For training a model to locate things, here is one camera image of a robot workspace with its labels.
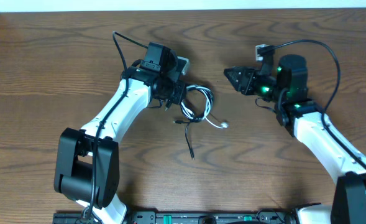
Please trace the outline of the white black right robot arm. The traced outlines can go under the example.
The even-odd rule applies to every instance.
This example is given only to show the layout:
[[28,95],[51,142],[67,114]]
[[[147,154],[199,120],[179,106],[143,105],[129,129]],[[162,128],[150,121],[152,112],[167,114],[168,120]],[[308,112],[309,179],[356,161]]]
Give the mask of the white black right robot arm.
[[272,77],[273,58],[260,69],[224,70],[234,89],[275,103],[272,111],[289,134],[303,143],[327,170],[336,185],[333,203],[304,205],[285,223],[366,223],[366,156],[331,123],[325,110],[308,98],[308,69],[299,55],[285,55]]

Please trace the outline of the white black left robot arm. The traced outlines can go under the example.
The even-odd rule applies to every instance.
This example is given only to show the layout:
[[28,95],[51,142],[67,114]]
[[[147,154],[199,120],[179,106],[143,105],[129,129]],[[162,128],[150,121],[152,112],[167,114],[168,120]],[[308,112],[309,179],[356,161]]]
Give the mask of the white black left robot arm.
[[114,96],[80,129],[66,128],[57,149],[54,189],[84,207],[81,223],[122,223],[127,206],[117,196],[119,143],[132,122],[153,99],[179,104],[184,93],[180,80],[190,66],[184,57],[161,65],[136,60],[121,74]]

